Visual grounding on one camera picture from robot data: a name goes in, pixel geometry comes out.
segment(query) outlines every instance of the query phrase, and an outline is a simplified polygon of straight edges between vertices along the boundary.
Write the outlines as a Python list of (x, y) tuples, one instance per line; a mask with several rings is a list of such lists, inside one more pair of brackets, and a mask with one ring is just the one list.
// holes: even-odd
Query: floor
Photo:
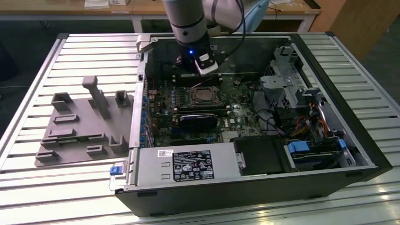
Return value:
[[(144, 22), (145, 32), (170, 32), (165, 22)], [(52, 21), (42, 29), (37, 21), (0, 22), (0, 42), (5, 46), (20, 73), (0, 81), (0, 135), (18, 108), (58, 33), (129, 33), (129, 21)], [(385, 90), (400, 103), (400, 18), (361, 62)]]

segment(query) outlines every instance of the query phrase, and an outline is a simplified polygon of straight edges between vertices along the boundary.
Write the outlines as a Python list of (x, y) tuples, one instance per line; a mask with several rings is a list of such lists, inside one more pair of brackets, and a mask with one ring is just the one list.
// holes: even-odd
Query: table surface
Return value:
[[(318, 14), (320, 9), (312, 9), (304, 0), (276, 5), (278, 15)], [(161, 0), (130, 0), (126, 6), (110, 5), (106, 9), (84, 10), (84, 0), (0, 0), (2, 15), (165, 15)]]
[[(312, 9), (304, 0), (293, 0), (290, 3), (277, 4), (276, 9), (278, 15), (302, 15), (302, 14), (320, 14), (320, 9)], [(133, 2), (133, 12), (138, 15), (164, 15), (165, 8), (161, 0), (134, 0)], [(274, 10), (268, 8), (268, 15), (274, 14)]]

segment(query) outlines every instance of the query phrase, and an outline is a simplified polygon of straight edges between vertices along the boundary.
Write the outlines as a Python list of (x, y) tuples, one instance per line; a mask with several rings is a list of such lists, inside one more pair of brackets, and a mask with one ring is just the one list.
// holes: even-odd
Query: cpu socket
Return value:
[(198, 87), (189, 90), (192, 106), (220, 105), (218, 89), (216, 87)]

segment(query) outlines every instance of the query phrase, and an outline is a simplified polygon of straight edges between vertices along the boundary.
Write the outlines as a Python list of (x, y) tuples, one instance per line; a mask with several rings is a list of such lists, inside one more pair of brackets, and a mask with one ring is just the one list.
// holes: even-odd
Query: power supply label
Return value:
[(172, 155), (173, 180), (190, 181), (213, 179), (210, 151), (178, 152)]

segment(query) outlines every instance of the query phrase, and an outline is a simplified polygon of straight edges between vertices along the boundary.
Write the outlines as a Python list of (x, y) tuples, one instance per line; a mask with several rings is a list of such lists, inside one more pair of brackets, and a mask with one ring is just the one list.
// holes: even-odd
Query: slotted metal table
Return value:
[(88, 98), (96, 75), (105, 95), (134, 94), (137, 34), (60, 35), (0, 140), (0, 224), (381, 224), (400, 219), (400, 108), (336, 37), (300, 34), (393, 169), (326, 198), (160, 218), (136, 217), (109, 190), (109, 168), (124, 158), (36, 168), (34, 153), (54, 92)]

